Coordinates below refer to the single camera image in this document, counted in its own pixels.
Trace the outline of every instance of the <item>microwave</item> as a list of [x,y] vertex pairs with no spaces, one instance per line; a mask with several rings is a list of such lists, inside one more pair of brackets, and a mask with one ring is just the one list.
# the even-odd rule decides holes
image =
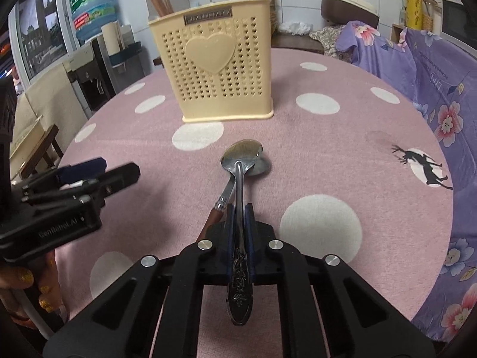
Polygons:
[[442,0],[441,37],[477,58],[477,24],[460,0]]

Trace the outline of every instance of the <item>purple blanket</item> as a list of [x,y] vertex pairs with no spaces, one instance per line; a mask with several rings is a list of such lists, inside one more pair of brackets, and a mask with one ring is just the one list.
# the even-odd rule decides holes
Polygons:
[[348,23],[336,48],[354,50],[353,64],[406,95],[441,144],[454,186],[452,235],[413,323],[449,341],[477,302],[477,61],[431,32],[407,29],[394,44],[361,22]]

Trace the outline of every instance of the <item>water bottle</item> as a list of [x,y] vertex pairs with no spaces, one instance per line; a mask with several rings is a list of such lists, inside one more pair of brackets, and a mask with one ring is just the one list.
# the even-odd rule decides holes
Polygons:
[[76,37],[86,41],[101,32],[101,27],[118,20],[114,0],[70,0]]

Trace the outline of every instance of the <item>heart shape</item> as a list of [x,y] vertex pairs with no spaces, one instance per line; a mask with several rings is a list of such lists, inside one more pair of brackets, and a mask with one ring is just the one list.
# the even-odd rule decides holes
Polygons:
[[185,45],[185,56],[211,74],[217,74],[227,66],[234,51],[235,40],[226,33],[192,38]]

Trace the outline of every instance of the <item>yellow utensil holder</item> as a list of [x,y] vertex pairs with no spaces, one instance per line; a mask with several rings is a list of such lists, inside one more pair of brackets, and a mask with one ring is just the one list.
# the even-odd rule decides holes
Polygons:
[[149,27],[184,122],[273,116],[270,0],[204,5]]

